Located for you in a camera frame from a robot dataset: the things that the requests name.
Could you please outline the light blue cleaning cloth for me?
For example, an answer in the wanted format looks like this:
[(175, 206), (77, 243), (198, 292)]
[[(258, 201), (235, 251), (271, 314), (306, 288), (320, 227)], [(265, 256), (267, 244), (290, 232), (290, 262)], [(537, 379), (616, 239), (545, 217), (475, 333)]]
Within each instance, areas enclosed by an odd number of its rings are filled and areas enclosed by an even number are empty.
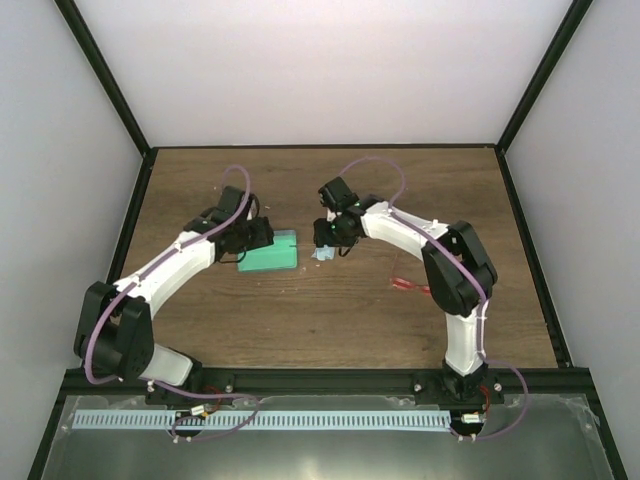
[(316, 247), (311, 255), (311, 257), (318, 261), (329, 261), (333, 260), (336, 255), (336, 248), (324, 245), (322, 247)]

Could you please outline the teal glasses case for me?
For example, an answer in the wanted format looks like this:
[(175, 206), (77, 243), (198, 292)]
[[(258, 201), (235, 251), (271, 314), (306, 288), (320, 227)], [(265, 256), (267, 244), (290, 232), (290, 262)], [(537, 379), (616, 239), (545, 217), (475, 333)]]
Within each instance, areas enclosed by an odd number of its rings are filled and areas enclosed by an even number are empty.
[(264, 273), (295, 269), (298, 265), (297, 234), (294, 230), (274, 232), (273, 244), (249, 251), (237, 265), (241, 273)]

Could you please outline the red transparent sunglasses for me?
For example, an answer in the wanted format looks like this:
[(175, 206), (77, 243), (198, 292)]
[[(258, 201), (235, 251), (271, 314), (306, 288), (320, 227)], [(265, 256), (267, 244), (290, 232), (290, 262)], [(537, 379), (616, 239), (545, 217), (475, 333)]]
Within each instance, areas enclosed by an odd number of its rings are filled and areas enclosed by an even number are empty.
[(403, 291), (419, 291), (426, 295), (431, 295), (431, 290), (428, 285), (416, 284), (412, 281), (406, 280), (400, 277), (392, 277), (390, 279), (393, 288)]

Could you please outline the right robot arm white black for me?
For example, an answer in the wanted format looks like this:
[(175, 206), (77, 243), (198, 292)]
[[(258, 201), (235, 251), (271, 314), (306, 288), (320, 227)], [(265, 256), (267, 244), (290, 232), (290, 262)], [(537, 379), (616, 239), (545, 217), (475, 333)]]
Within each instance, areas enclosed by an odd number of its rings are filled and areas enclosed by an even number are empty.
[(327, 214), (313, 224), (317, 247), (336, 247), (345, 256), (360, 240), (373, 239), (423, 263), (431, 298), (446, 319), (445, 393), (458, 403), (471, 400), (486, 376), (484, 325), (498, 280), (473, 226), (422, 219), (375, 195), (361, 198), (341, 177), (318, 194)]

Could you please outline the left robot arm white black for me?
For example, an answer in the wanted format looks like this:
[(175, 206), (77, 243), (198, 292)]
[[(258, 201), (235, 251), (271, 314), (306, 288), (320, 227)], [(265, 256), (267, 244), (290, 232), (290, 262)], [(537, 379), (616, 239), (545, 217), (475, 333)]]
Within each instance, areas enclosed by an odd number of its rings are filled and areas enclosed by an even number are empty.
[(153, 320), (200, 272), (215, 264), (239, 263), (248, 252), (273, 242), (274, 231), (260, 213), (258, 197), (227, 186), (215, 206), (189, 221), (149, 263), (113, 284), (92, 284), (73, 344), (87, 380), (94, 385), (114, 380), (169, 385), (181, 403), (196, 402), (204, 392), (200, 363), (158, 344)]

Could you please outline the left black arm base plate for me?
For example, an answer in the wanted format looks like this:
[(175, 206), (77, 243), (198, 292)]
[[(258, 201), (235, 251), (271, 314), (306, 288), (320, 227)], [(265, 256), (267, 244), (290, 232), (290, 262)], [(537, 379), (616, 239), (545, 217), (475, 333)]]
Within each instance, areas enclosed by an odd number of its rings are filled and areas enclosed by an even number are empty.
[(141, 381), (147, 383), (146, 403), (163, 406), (195, 406), (203, 403), (229, 403), (234, 392), (219, 390), (217, 387), (205, 385), (199, 380), (188, 380), (180, 386), (165, 385), (145, 377)]

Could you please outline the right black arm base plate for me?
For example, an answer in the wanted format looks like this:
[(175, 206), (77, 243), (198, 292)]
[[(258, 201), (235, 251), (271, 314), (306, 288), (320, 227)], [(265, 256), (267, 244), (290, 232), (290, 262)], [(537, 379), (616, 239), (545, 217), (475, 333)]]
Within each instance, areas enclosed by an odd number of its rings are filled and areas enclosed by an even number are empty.
[(494, 388), (498, 380), (483, 368), (464, 377), (441, 368), (419, 370), (412, 375), (411, 386), (417, 403), (437, 404), (443, 409), (475, 408), (486, 399), (490, 405), (504, 403), (504, 395)]

